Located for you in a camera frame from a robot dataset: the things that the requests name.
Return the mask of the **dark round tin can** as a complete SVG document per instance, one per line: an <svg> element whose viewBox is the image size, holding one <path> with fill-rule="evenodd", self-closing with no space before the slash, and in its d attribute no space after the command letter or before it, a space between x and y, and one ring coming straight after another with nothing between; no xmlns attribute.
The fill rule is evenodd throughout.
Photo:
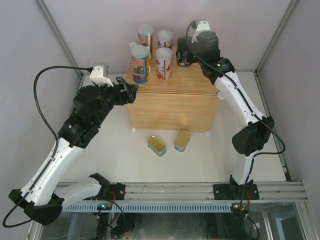
<svg viewBox="0 0 320 240"><path fill-rule="evenodd" d="M189 54L187 51L176 51L176 62L181 67L189 67L192 63L189 61Z"/></svg>

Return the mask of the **tall can with spoon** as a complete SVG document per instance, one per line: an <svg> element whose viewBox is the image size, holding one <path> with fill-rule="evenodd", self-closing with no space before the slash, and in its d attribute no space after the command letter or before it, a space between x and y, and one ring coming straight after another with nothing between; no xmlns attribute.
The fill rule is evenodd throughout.
<svg viewBox="0 0 320 240"><path fill-rule="evenodd" d="M153 36L154 28L149 24L141 24L138 26L139 44L149 49L150 57L153 54Z"/></svg>

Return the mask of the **wooden cube shelf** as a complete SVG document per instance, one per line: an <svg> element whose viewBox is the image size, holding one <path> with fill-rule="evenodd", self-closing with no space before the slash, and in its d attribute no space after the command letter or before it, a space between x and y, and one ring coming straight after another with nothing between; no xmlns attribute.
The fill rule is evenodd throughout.
<svg viewBox="0 0 320 240"><path fill-rule="evenodd" d="M156 57L149 61L147 82L139 85L136 100L127 109L132 127L143 130L207 132L220 100L218 89L194 63L183 67L172 60L172 77L157 77Z"/></svg>

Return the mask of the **white lid can red label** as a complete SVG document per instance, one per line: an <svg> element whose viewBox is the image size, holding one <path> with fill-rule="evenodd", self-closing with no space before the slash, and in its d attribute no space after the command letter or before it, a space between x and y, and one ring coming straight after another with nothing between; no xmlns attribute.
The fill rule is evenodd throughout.
<svg viewBox="0 0 320 240"><path fill-rule="evenodd" d="M169 48L173 47L173 33L169 30L161 30L158 34L157 47L158 48Z"/></svg>

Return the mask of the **white lid can colourful label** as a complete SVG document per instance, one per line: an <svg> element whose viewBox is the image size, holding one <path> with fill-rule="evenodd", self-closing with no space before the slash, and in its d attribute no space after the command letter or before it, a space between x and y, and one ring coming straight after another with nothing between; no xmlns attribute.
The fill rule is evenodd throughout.
<svg viewBox="0 0 320 240"><path fill-rule="evenodd" d="M131 65L133 80L138 84L148 81L150 73L149 48L144 45L135 45L131 48Z"/></svg>

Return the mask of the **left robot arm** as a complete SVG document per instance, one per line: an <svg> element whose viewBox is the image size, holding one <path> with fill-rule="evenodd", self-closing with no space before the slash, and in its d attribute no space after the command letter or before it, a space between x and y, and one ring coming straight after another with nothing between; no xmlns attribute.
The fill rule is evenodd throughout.
<svg viewBox="0 0 320 240"><path fill-rule="evenodd" d="M134 103L139 86L117 77L113 85L87 85L73 99L73 110L57 134L52 148L32 179L21 189L13 189L9 198L32 220L44 226L54 222L61 212L82 200L104 200L110 182L99 173L85 180L56 187L71 163L89 145L114 106Z"/></svg>

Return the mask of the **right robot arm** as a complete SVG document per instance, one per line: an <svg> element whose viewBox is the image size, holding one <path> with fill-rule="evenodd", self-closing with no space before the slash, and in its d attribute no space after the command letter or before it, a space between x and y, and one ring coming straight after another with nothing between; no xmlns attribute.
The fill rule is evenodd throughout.
<svg viewBox="0 0 320 240"><path fill-rule="evenodd" d="M197 63L202 74L208 78L225 99L239 123L239 132L231 141L237 152L236 167L228 184L215 184L217 200L240 200L247 194L259 199L258 188L250 179L254 158L261 154L268 142L274 120L265 117L252 103L240 83L234 66L228 58L220 55L219 39L214 31L200 33L196 40L185 35L177 40L176 61L180 66Z"/></svg>

